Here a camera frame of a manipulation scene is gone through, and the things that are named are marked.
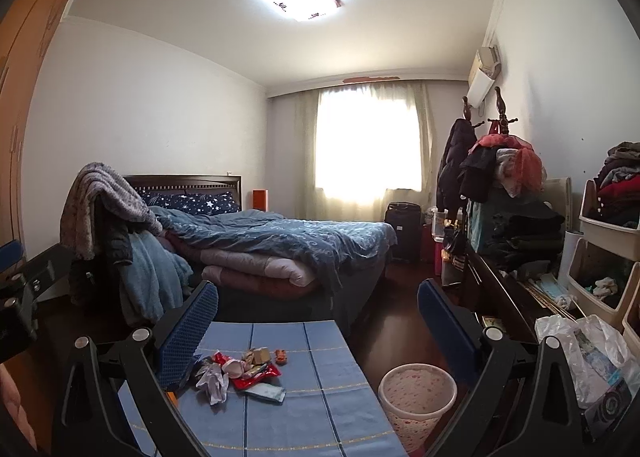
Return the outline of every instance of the red clothing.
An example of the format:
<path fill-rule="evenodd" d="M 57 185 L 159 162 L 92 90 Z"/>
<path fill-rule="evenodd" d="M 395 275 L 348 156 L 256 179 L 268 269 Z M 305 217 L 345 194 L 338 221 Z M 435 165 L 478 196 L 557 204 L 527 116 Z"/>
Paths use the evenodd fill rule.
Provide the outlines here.
<path fill-rule="evenodd" d="M 598 192 L 598 197 L 606 201 L 624 197 L 631 193 L 640 193 L 640 177 L 637 175 L 626 181 L 613 182 Z"/>
<path fill-rule="evenodd" d="M 519 179 L 525 188 L 532 192 L 542 191 L 542 161 L 533 150 L 520 148 L 516 152 L 511 176 Z"/>
<path fill-rule="evenodd" d="M 517 135 L 502 135 L 500 133 L 490 133 L 483 135 L 473 148 L 469 150 L 469 154 L 474 151 L 476 146 L 485 146 L 491 148 L 501 146 L 503 148 L 514 148 L 518 150 L 514 156 L 514 166 L 511 170 L 510 179 L 514 183 L 516 194 L 520 193 L 520 188 L 524 186 L 532 192 L 542 191 L 543 173 L 542 161 L 540 157 L 533 151 L 533 146 Z"/>
<path fill-rule="evenodd" d="M 469 153 L 473 152 L 476 146 L 486 146 L 487 148 L 491 148 L 492 146 L 501 146 L 503 148 L 515 148 L 519 150 L 520 148 L 528 148 L 529 150 L 533 150 L 533 147 L 530 143 L 525 141 L 524 139 L 519 138 L 517 135 L 502 135 L 500 133 L 490 133 L 488 135 L 483 135 L 473 148 L 469 150 Z"/>

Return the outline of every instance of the wastebasket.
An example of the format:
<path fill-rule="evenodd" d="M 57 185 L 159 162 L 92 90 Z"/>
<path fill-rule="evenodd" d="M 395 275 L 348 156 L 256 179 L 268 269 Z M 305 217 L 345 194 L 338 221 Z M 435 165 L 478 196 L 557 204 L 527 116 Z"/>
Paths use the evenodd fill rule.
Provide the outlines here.
<path fill-rule="evenodd" d="M 378 397 L 402 446 L 411 453 L 424 443 L 456 400 L 458 387 L 433 365 L 409 363 L 386 373 Z"/>

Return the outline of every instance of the coat rack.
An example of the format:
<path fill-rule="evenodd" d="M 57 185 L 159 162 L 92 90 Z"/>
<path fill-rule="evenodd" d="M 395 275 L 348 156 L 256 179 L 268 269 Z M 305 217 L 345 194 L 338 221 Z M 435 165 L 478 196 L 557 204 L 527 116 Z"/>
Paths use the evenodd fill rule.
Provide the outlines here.
<path fill-rule="evenodd" d="M 504 100 L 500 95 L 500 87 L 495 87 L 495 106 L 498 107 L 498 118 L 499 119 L 487 119 L 492 123 L 498 123 L 498 127 L 500 133 L 502 135 L 509 135 L 509 123 L 516 122 L 518 118 L 515 119 L 507 119 L 507 106 L 504 104 Z"/>
<path fill-rule="evenodd" d="M 462 96 L 462 101 L 464 101 L 465 103 L 465 106 L 462 108 L 462 115 L 465 117 L 466 120 L 468 120 L 468 122 L 471 122 L 471 105 L 469 104 L 469 101 L 466 99 L 466 96 Z M 481 124 L 484 124 L 484 121 L 479 122 L 478 124 L 474 124 L 473 127 L 477 128 Z"/>

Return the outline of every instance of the star-patterned pillow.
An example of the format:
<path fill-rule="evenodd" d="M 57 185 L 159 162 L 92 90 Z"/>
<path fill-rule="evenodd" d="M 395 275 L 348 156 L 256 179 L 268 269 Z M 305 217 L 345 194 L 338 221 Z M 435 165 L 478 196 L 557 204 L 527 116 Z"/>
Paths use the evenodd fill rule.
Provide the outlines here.
<path fill-rule="evenodd" d="M 208 195 L 192 193 L 187 195 L 165 195 L 162 193 L 138 192 L 147 206 L 160 206 L 168 210 L 180 210 L 190 215 L 220 215 L 221 213 L 235 213 L 239 210 L 238 203 L 231 192 Z"/>

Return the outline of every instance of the white curtain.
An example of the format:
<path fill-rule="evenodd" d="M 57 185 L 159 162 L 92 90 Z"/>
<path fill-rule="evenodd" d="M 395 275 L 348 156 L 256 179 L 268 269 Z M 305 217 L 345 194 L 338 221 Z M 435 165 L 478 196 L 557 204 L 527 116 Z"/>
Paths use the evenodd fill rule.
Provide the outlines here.
<path fill-rule="evenodd" d="M 431 116 L 424 82 L 348 85 L 300 94 L 296 216 L 382 220 L 391 201 L 431 198 Z"/>

